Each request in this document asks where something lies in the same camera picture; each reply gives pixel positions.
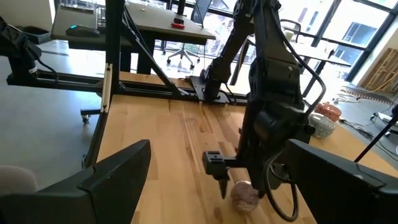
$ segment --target wooden panel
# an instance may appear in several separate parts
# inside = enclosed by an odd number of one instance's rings
[[[387,49],[361,85],[367,90],[395,93],[398,89],[398,50]]]
[[[140,139],[150,139],[152,159],[147,182],[136,209],[133,223],[284,223],[262,199],[255,211],[235,212],[221,198],[218,183],[204,173],[201,154],[221,150],[234,155],[239,141],[244,107],[203,105],[193,102],[115,95],[109,111],[98,160],[102,160]],[[311,144],[348,159],[357,156],[364,145],[342,127],[328,139],[312,139]],[[363,159],[373,169],[398,173],[370,152]],[[249,180],[244,169],[232,169],[232,183]],[[286,212],[292,209],[291,193],[283,185],[274,191]],[[297,223],[315,223],[300,195]]]

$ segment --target ball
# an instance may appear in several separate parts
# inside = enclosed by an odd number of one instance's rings
[[[251,212],[260,202],[258,190],[249,181],[241,180],[235,183],[231,190],[231,203],[238,212]]]

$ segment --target cable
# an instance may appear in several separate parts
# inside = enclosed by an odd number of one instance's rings
[[[54,84],[57,84],[58,81],[59,81],[59,78],[60,78],[60,75],[58,74],[58,72],[55,71],[55,69],[53,69],[52,67],[50,67],[50,66],[48,66],[47,64],[45,64],[43,61],[41,61],[40,56],[37,55],[37,53],[36,53],[34,50],[32,50],[29,46],[26,47],[26,50],[29,51],[31,54],[34,55],[34,59],[36,59],[36,61],[37,61],[39,64],[41,64],[43,67],[49,69],[49,70],[55,75],[55,78],[54,78],[54,81],[53,81],[53,82],[47,82],[47,81],[42,81],[42,80],[40,80],[40,82],[42,82],[42,83],[54,83]]]
[[[274,175],[274,177],[278,178],[282,183],[294,184],[293,180],[285,179],[285,178],[279,176],[278,174],[276,174],[274,171],[274,166],[271,165],[269,170],[271,171],[272,175]]]
[[[280,24],[278,23],[278,19],[277,19],[277,16],[275,15],[274,11],[271,11],[271,14],[272,14],[272,18],[274,21],[274,25],[276,27],[280,27]],[[290,52],[294,55],[294,57],[298,60],[298,62],[300,62],[303,65],[303,67],[305,67],[311,73],[311,75],[318,81],[318,83],[320,84],[320,86],[322,88],[322,91],[321,91],[320,95],[318,96],[318,98],[313,102],[312,105],[309,106],[308,110],[305,112],[303,118],[307,118],[310,115],[310,113],[312,113],[312,111],[314,111],[317,104],[319,102],[321,102],[323,96],[325,96],[326,85],[322,81],[320,76],[316,72],[314,72],[312,70],[312,68],[310,68],[310,66],[308,66],[308,64],[305,63],[304,60],[297,54],[297,52],[294,50],[294,48],[292,47],[292,45],[290,44],[290,42],[287,40],[286,36],[282,32],[282,29],[277,29],[277,33],[279,34],[279,38],[281,38],[285,42],[285,45],[290,49]]]
[[[299,216],[299,200],[297,198],[297,189],[293,182],[290,183],[290,187],[292,189],[292,196],[293,196],[293,212],[292,216],[287,216],[282,209],[276,204],[275,198],[272,194],[271,185],[269,183],[269,172],[268,170],[271,169],[273,161],[282,153],[282,151],[278,152],[276,155],[272,156],[266,161],[264,165],[264,180],[265,180],[265,188],[268,200],[272,206],[272,208],[276,211],[276,213],[285,221],[287,222],[294,222],[297,217]]]
[[[234,99],[233,105],[236,105],[238,102],[236,101],[236,97],[235,97],[234,93],[229,89],[229,87],[228,87],[228,85],[227,85],[226,83],[224,83],[224,85],[225,85],[226,89],[229,91],[229,93],[231,94],[231,96],[232,96],[233,99]],[[226,95],[226,97],[228,98],[229,102],[231,102],[231,99],[230,99],[229,96],[225,93],[225,91],[220,90],[220,92],[223,92],[223,93]]]
[[[354,130],[356,130],[359,134],[361,134],[362,136],[364,136],[367,140],[372,141],[374,139],[374,135],[373,133],[371,133],[370,131],[365,131],[363,128],[357,128],[354,126],[353,123],[348,122],[345,119],[341,119],[340,122],[342,122],[343,124],[348,125],[349,127],[353,128]],[[394,154],[393,152],[391,152],[390,150],[388,150],[381,141],[378,141],[375,146],[377,146],[380,150],[382,150],[383,152],[385,152],[391,159],[395,160],[396,162],[398,162],[398,155]]]

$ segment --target floor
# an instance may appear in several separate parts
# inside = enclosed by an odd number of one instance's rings
[[[52,41],[40,46],[44,51],[42,61],[58,72],[81,75],[102,75],[104,54],[102,52],[70,50],[66,42]],[[160,51],[154,55],[157,63],[170,77],[198,75],[211,60],[203,58],[193,71],[186,60],[173,58],[167,65],[166,56]],[[133,55],[132,68],[136,67],[137,55]],[[247,86],[249,66],[241,70],[238,85]],[[35,172],[39,187],[44,188],[81,170],[81,159],[87,152],[97,117],[83,127],[80,108],[99,107],[101,99],[94,93],[63,90],[44,90],[19,86],[8,86],[6,76],[11,69],[7,58],[0,57],[0,164],[21,166]],[[303,76],[303,83],[308,77]],[[343,117],[350,122],[369,124],[373,112],[387,109],[389,105],[361,100],[360,103],[339,103]],[[364,129],[376,135],[384,123],[376,121]],[[369,141],[358,136],[365,144]],[[383,159],[398,169],[396,146],[397,136],[382,139],[383,145],[391,151],[374,148]]]

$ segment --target caster wheel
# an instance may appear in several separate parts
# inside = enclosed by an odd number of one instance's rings
[[[85,124],[85,125],[88,124],[89,118],[90,118],[90,115],[82,115],[81,120],[83,121],[83,124]]]

